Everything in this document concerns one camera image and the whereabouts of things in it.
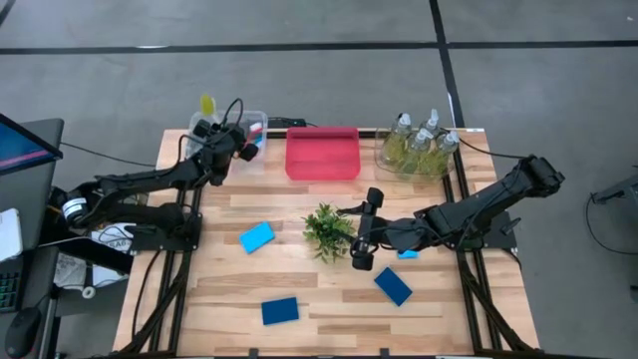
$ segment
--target yellow cap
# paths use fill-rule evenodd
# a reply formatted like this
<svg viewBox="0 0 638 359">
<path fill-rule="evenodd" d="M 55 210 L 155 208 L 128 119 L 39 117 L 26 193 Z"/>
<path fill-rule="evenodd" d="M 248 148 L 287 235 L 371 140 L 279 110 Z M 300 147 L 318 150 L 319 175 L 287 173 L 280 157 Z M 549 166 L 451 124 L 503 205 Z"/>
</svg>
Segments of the yellow cap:
<svg viewBox="0 0 638 359">
<path fill-rule="evenodd" d="M 215 112 L 215 99 L 208 94 L 203 94 L 199 99 L 199 106 L 204 115 L 210 116 Z"/>
</svg>

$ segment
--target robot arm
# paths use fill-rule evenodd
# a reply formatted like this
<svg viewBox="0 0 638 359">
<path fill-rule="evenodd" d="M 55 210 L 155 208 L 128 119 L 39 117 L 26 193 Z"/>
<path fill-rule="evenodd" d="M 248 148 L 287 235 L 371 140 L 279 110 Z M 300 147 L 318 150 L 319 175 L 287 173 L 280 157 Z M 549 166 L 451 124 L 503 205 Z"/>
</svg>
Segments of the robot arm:
<svg viewBox="0 0 638 359">
<path fill-rule="evenodd" d="M 122 176 L 98 176 L 96 180 L 80 184 L 69 192 L 58 193 L 55 202 L 62 210 L 68 226 L 90 229 L 105 221 L 130 221 L 153 224 L 169 230 L 184 223 L 182 208 L 177 203 L 160 207 L 124 204 L 130 195 L 156 190 L 196 189 L 207 182 L 222 185 L 228 174 L 233 155 L 252 160 L 258 148 L 247 145 L 243 129 L 237 125 L 221 128 L 200 121 L 195 133 L 205 141 L 202 148 L 189 159 L 177 162 L 172 168 Z"/>
<path fill-rule="evenodd" d="M 556 193 L 564 176 L 546 159 L 529 156 L 518 162 L 503 179 L 457 203 L 434 205 L 415 212 L 414 218 L 386 220 L 376 216 L 383 193 L 370 188 L 368 201 L 343 213 L 361 213 L 358 237 L 351 238 L 350 254 L 356 269 L 371 270 L 379 246 L 422 250 L 445 245 L 458 248 L 489 231 L 491 220 L 525 197 Z"/>
</svg>

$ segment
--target blue rectangular pad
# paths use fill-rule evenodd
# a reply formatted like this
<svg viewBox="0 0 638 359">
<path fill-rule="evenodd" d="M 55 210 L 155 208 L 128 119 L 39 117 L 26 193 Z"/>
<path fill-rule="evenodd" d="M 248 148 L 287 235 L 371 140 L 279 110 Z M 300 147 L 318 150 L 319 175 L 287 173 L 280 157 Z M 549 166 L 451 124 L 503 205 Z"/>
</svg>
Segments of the blue rectangular pad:
<svg viewBox="0 0 638 359">
<path fill-rule="evenodd" d="M 381 274 L 375 278 L 375 283 L 377 283 L 381 290 L 390 297 L 390 300 L 398 306 L 401 306 L 401 304 L 412 295 L 412 289 L 410 289 L 390 267 L 384 269 Z"/>
<path fill-rule="evenodd" d="M 239 241 L 246 253 L 250 254 L 259 249 L 260 246 L 271 241 L 275 237 L 275 233 L 270 229 L 268 222 L 263 222 L 246 233 L 239 236 Z"/>
<path fill-rule="evenodd" d="M 285 298 L 261 303 L 263 325 L 299 319 L 297 298 Z"/>
<path fill-rule="evenodd" d="M 413 250 L 406 250 L 403 254 L 399 254 L 399 252 L 397 252 L 397 256 L 399 259 L 414 259 L 419 258 L 419 253 Z"/>
</svg>

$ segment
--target monitor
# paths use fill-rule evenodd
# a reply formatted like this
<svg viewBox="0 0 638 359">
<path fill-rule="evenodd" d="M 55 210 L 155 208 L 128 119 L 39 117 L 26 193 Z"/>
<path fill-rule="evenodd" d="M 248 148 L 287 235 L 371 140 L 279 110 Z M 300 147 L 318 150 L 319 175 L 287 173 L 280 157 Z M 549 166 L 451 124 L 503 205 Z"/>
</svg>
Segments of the monitor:
<svg viewBox="0 0 638 359">
<path fill-rule="evenodd" d="M 0 114 L 0 176 L 62 158 L 62 152 Z"/>
</svg>

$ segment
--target green leaves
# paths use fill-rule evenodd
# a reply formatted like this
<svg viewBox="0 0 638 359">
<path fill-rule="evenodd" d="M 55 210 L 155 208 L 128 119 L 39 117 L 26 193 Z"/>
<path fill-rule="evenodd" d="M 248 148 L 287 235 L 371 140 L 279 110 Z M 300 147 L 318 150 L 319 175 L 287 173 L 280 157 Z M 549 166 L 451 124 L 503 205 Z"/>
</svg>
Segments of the green leaves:
<svg viewBox="0 0 638 359">
<path fill-rule="evenodd" d="M 352 220 L 346 219 L 343 214 L 338 214 L 330 204 L 320 203 L 314 213 L 303 218 L 306 222 L 306 231 L 303 232 L 306 240 L 319 244 L 315 250 L 315 258 L 321 258 L 324 263 L 332 259 L 342 258 L 350 247 L 348 240 L 339 235 L 339 232 L 353 234 Z"/>
</svg>

